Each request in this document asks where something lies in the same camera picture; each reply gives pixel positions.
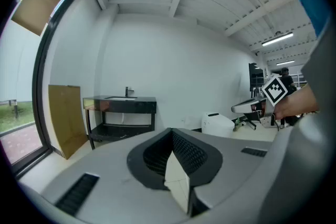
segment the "white trash bin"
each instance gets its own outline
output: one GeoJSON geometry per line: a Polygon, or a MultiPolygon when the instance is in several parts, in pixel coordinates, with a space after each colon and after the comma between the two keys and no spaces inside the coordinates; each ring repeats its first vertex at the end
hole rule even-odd
{"type": "Polygon", "coordinates": [[[202,133],[220,137],[231,137],[235,124],[227,117],[215,112],[206,112],[202,117],[202,133]]]}

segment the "outdoor post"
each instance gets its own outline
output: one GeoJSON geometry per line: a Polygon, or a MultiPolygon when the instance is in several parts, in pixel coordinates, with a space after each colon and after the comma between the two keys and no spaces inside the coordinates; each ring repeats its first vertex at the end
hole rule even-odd
{"type": "Polygon", "coordinates": [[[17,102],[16,102],[16,100],[14,100],[14,113],[15,113],[15,118],[18,119],[19,118],[19,113],[17,111],[17,102]]]}

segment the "bin lid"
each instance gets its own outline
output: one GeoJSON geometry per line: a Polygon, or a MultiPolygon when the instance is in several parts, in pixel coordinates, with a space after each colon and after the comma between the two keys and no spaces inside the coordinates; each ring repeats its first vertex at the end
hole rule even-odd
{"type": "Polygon", "coordinates": [[[232,120],[228,119],[227,117],[219,113],[207,112],[206,115],[207,115],[208,121],[212,123],[218,124],[220,126],[232,127],[232,128],[235,126],[235,123],[232,120]]]}

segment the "black door frame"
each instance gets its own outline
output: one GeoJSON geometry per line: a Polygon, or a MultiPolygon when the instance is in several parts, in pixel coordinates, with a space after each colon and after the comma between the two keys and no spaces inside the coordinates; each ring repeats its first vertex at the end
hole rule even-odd
{"type": "MultiPolygon", "coordinates": [[[[50,19],[48,26],[42,36],[37,51],[34,71],[33,71],[33,83],[32,83],[32,94],[33,94],[33,112],[35,118],[35,124],[37,127],[38,135],[42,142],[42,147],[28,154],[24,158],[20,159],[12,165],[12,172],[17,179],[23,176],[29,169],[36,165],[39,161],[49,155],[53,150],[50,144],[50,139],[44,119],[43,113],[43,103],[42,103],[42,80],[44,65],[47,56],[47,51],[50,42],[53,38],[55,30],[68,7],[74,0],[65,0],[62,5],[55,12],[53,17],[50,19]]],[[[11,4],[10,12],[8,12],[7,17],[4,18],[2,26],[9,19],[11,12],[14,10],[17,4],[16,0],[13,0],[11,4]]]]}

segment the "grass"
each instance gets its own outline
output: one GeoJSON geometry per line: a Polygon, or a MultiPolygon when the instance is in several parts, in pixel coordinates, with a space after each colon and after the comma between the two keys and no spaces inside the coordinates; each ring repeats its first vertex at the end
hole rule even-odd
{"type": "Polygon", "coordinates": [[[18,103],[19,118],[15,119],[14,102],[0,105],[0,132],[34,121],[32,102],[18,103]]]}

